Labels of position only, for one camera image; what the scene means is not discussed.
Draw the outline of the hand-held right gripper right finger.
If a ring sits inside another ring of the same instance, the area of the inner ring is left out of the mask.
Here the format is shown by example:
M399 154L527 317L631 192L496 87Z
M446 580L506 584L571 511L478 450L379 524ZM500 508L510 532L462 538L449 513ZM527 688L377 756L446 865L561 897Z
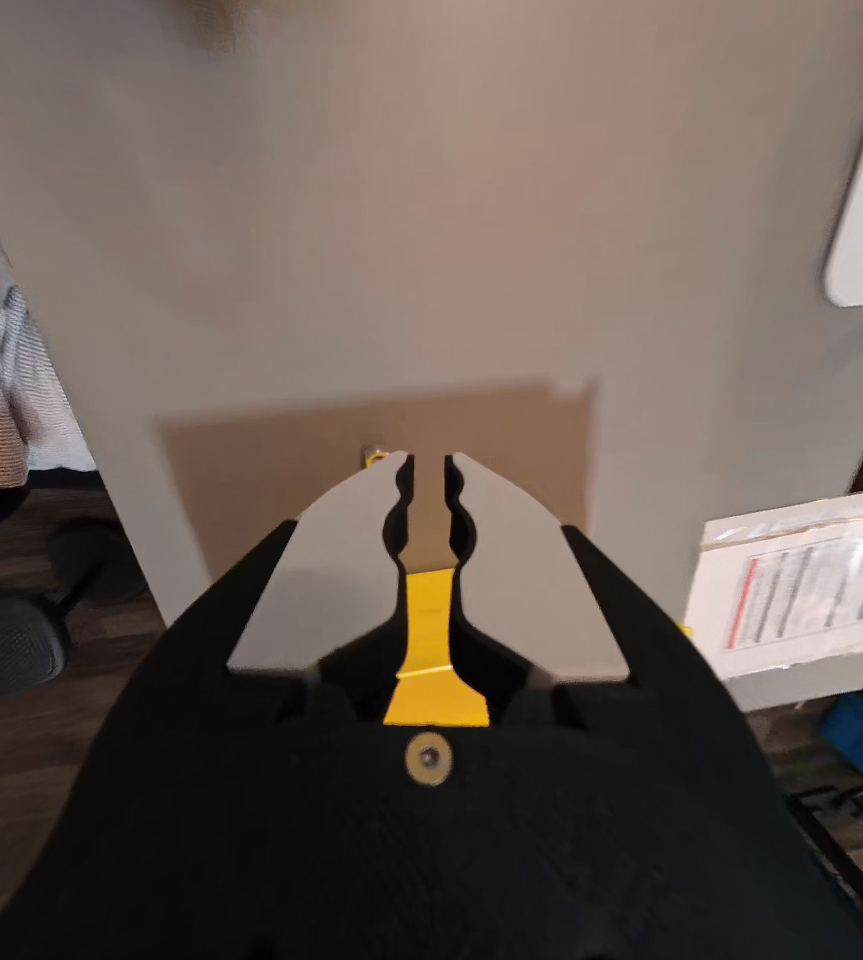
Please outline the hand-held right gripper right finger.
M456 623L552 683L622 683L630 667L564 527L521 487L465 453L448 463L467 531L452 579Z

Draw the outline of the laminated instruction sheet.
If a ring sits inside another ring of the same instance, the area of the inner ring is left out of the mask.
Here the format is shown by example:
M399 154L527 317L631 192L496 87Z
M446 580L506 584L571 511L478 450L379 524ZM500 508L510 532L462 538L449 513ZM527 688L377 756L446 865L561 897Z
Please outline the laminated instruction sheet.
M683 618L744 714L863 690L863 493L707 521Z

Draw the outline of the grey desk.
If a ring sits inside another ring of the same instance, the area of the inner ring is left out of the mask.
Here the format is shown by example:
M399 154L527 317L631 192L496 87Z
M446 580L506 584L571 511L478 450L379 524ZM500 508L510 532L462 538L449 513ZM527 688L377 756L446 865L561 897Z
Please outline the grey desk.
M683 622L705 522L862 457L862 133L863 2L0 2L0 240L167 625L165 425L525 383Z

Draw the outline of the brown cardboard sheet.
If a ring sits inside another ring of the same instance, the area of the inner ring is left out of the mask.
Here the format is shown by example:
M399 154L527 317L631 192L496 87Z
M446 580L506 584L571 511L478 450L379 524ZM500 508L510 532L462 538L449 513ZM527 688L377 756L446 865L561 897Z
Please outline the brown cardboard sheet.
M174 422L162 443L213 579L356 473L365 449L415 457L409 573L452 568L444 458L462 452L560 522L586 522L595 392L540 383L373 395L329 405Z

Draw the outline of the yellow plastic bin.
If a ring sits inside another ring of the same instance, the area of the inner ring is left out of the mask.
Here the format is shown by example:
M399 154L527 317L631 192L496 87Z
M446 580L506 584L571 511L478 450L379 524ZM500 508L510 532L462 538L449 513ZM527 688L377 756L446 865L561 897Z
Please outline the yellow plastic bin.
M590 675L566 676L567 682L624 682L630 666L618 661L621 650L585 582L582 571L566 573L564 560L541 572L538 563L512 566L511 599L528 601L534 612L513 613L507 607L497 617L498 627L513 628L513 640L522 641L525 628L565 628L568 665L583 660L575 642L590 641ZM460 678L451 659L449 626L454 572L432 571L406 578L408 644L398 672L398 683L383 723L392 726L486 726L486 698Z

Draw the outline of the grey mesh office chair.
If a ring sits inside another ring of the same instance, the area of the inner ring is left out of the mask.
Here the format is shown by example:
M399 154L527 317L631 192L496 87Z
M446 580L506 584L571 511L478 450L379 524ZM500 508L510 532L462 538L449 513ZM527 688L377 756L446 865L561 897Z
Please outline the grey mesh office chair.
M124 527L80 517L49 536L46 555L55 596L0 589L0 700L57 678L73 642L68 621L79 607L130 602L148 587Z

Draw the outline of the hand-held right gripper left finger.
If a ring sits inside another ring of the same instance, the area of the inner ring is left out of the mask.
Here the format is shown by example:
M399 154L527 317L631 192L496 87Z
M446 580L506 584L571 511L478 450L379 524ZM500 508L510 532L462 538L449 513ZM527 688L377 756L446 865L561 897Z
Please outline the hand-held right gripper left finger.
M332 487L295 522L227 666L321 673L355 648L366 673L398 673L408 648L407 575L414 456L396 451Z

